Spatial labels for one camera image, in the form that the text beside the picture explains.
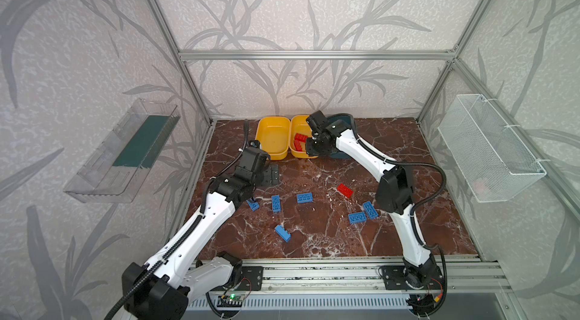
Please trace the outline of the red brick top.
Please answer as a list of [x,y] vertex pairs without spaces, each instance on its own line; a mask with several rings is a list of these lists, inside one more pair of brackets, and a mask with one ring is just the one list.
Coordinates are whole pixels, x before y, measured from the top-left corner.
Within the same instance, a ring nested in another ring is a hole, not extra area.
[[302,143],[300,141],[294,141],[294,150],[297,152],[303,152]]

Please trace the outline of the red brick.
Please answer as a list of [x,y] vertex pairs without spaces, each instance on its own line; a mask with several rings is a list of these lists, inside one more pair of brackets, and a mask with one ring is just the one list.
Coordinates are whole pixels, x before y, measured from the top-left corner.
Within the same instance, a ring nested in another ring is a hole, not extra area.
[[295,135],[295,140],[300,141],[300,142],[306,142],[307,138],[308,137],[304,134],[296,134]]
[[303,152],[302,143],[300,141],[294,141],[294,150],[297,152]]

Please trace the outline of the blue brick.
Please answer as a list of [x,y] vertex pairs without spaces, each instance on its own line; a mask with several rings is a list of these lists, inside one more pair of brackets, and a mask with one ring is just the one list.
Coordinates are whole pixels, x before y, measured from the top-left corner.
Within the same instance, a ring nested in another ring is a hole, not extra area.
[[374,220],[379,217],[379,213],[370,201],[364,202],[362,206],[369,219]]
[[259,203],[254,200],[247,200],[246,202],[252,211],[256,211],[259,208]]
[[279,235],[284,242],[289,242],[289,240],[292,237],[292,235],[281,225],[277,225],[274,230],[276,234]]
[[274,213],[279,213],[280,211],[282,211],[280,196],[272,196],[271,197],[271,206],[272,206],[272,211]]
[[305,203],[311,203],[314,201],[314,196],[311,192],[308,193],[301,193],[301,194],[297,194],[296,195],[296,199],[297,199],[297,203],[299,204],[305,204]]
[[365,223],[367,221],[366,214],[364,212],[356,212],[348,214],[348,220],[350,224]]

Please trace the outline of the red brick diagonal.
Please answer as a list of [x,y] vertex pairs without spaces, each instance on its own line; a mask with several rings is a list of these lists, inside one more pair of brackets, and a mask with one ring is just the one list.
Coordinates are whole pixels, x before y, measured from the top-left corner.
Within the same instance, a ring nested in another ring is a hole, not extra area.
[[347,187],[346,185],[344,185],[342,183],[336,189],[338,192],[343,194],[343,196],[345,196],[348,199],[350,199],[353,195],[353,190],[351,190],[349,187]]

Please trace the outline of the blue brick bottom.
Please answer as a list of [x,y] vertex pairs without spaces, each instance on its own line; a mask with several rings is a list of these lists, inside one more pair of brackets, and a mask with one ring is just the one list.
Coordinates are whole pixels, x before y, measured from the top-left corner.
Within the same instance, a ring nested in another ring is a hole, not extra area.
[[284,242],[289,242],[289,240],[292,237],[292,235],[281,225],[277,225],[274,230],[276,234],[279,235]]

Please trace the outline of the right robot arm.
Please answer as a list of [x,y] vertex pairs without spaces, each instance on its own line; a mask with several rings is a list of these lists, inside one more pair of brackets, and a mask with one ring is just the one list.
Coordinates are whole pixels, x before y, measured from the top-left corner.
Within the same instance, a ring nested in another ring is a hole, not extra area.
[[[308,155],[330,156],[344,152],[376,179],[375,201],[389,214],[396,228],[403,247],[406,282],[412,288],[423,288],[436,276],[437,264],[432,247],[424,241],[416,211],[442,194],[447,181],[444,170],[436,164],[397,161],[385,155],[359,135],[352,116],[344,121],[336,115],[327,117],[317,111],[309,115],[306,122],[312,132],[312,137],[306,140]],[[412,169],[418,166],[439,172],[441,184],[433,195],[415,203]]]

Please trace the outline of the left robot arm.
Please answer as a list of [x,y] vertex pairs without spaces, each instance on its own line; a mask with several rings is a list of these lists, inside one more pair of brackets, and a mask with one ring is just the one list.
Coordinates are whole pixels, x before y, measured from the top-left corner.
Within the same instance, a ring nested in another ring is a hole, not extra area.
[[122,274],[122,297],[105,316],[121,310],[138,319],[180,319],[191,302],[234,276],[239,261],[225,254],[192,270],[202,249],[241,205],[254,198],[268,171],[270,155],[258,140],[244,139],[238,156],[206,184],[201,204],[178,232],[145,264]]

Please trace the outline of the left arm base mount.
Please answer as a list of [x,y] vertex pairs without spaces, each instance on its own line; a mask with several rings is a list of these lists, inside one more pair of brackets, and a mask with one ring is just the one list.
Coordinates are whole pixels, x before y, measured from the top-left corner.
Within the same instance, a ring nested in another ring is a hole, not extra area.
[[224,285],[225,289],[260,291],[264,280],[264,267],[237,266]]

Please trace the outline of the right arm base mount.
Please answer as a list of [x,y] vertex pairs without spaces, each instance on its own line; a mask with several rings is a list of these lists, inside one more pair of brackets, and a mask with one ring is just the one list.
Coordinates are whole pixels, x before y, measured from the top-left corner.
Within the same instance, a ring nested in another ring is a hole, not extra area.
[[427,291],[440,288],[446,283],[442,268],[439,266],[436,266],[429,276],[419,275],[417,279],[412,279],[404,265],[386,265],[379,267],[379,276],[386,290]]

